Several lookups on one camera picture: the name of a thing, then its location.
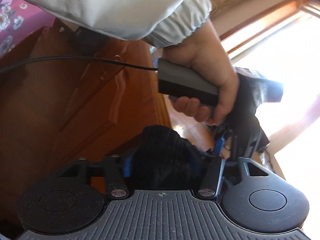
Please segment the person's left forearm grey sleeve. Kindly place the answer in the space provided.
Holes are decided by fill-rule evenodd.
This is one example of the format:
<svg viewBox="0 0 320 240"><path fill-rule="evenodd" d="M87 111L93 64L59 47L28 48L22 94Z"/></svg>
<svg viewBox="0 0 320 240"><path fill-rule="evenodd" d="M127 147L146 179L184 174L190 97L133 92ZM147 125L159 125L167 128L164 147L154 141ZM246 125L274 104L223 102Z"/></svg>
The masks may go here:
<svg viewBox="0 0 320 240"><path fill-rule="evenodd" d="M210 0L25 0L97 33L165 48L181 43L209 18Z"/></svg>

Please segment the person's left hand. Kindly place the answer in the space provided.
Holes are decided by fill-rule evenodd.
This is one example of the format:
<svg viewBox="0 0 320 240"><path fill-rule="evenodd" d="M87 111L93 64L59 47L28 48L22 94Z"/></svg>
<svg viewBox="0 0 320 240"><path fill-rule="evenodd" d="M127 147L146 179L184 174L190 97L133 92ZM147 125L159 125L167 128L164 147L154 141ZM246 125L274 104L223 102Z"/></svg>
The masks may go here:
<svg viewBox="0 0 320 240"><path fill-rule="evenodd" d="M219 89L219 100L211 112L197 98L183 96L171 102L173 108L197 122L219 125L236 101L239 78L210 20L180 44L163 49L163 59L191 68Z"/></svg>

